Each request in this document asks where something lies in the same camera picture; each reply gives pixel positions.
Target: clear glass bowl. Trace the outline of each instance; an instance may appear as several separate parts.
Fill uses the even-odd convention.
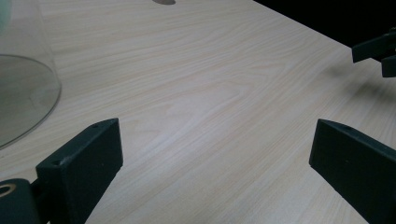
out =
[[[60,94],[37,0],[0,0],[0,148],[40,124]]]

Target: screw hole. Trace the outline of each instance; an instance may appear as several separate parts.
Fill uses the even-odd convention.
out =
[[[175,0],[153,0],[155,3],[161,4],[161,5],[174,5],[176,3]]]
[[[17,186],[14,184],[5,184],[5,185],[0,186],[0,198],[4,197],[4,196],[8,195],[9,193],[11,193],[12,191],[14,191],[14,189],[16,187]]]

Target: mounting hole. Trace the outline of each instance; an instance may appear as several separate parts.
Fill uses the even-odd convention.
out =
[[[0,186],[0,198],[10,194],[17,186],[15,184],[5,184]]]
[[[175,0],[153,0],[155,3],[161,4],[161,5],[174,5],[176,3]]]
[[[52,165],[54,165],[54,166],[60,166],[60,165],[61,165],[61,161],[60,161],[60,160],[53,161],[53,162],[52,162]]]

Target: tabletop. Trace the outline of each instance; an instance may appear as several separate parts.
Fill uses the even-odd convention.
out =
[[[251,0],[40,3],[62,96],[0,180],[119,118],[124,164],[87,223],[366,223],[308,159],[318,119],[396,146],[379,62]]]

